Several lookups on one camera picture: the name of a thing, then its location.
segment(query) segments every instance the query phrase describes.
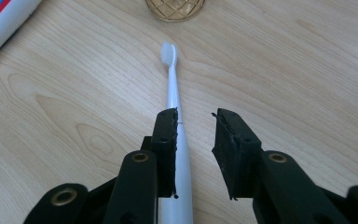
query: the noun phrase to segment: toothbrush head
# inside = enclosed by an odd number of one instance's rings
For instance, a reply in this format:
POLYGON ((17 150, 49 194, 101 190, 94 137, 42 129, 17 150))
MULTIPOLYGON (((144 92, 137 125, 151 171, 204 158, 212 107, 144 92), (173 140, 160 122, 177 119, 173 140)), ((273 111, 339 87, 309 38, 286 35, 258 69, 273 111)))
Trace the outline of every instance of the toothbrush head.
POLYGON ((169 42, 164 42, 161 47, 161 60, 163 63, 168 65, 169 67, 176 66, 176 61, 178 59, 176 53, 176 47, 169 42))

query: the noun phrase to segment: white toothbrush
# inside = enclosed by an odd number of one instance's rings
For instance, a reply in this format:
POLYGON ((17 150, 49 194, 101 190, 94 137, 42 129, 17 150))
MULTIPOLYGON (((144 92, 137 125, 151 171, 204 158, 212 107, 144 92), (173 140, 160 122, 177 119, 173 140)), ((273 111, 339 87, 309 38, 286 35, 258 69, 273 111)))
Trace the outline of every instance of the white toothbrush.
POLYGON ((190 158, 182 119, 179 90, 176 80, 177 52, 175 45, 164 42, 161 48, 161 60, 169 66, 167 108, 177 108, 178 127, 176 143, 175 184, 178 199, 161 199, 161 223, 192 224, 193 205, 191 193, 190 158))

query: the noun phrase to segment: white tube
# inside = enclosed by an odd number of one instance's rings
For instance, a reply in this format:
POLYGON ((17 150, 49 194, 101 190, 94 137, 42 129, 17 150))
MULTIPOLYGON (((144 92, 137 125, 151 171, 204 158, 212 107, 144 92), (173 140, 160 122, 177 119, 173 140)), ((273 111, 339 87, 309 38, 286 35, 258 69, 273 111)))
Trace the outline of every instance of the white tube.
POLYGON ((0 47, 34 12, 41 0, 0 1, 0 47))
POLYGON ((170 66, 168 78, 167 108, 178 109, 178 136, 176 150, 175 184, 178 199, 173 197, 161 199, 162 224, 192 224, 193 204, 191 192, 190 158, 183 126, 182 108, 179 100, 179 90, 175 73, 176 62, 170 66))

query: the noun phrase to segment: gold woven object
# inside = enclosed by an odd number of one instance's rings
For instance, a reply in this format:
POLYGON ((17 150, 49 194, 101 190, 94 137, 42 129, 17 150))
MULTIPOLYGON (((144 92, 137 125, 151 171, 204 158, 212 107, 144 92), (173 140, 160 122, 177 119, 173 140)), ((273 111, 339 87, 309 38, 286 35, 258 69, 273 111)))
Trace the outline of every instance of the gold woven object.
POLYGON ((164 21, 185 21, 200 11, 205 0, 146 0, 153 15, 164 21))

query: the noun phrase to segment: light wood surface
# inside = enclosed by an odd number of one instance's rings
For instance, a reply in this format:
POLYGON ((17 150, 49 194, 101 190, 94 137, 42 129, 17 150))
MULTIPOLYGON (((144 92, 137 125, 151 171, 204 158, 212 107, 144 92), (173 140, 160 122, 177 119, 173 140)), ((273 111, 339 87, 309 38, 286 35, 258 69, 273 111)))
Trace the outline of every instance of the light wood surface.
POLYGON ((211 152, 218 107, 316 184, 358 185, 358 0, 206 0, 178 23, 143 0, 45 0, 0 49, 0 223, 60 184, 118 174, 165 108, 165 40, 179 48, 195 223, 255 223, 211 152))

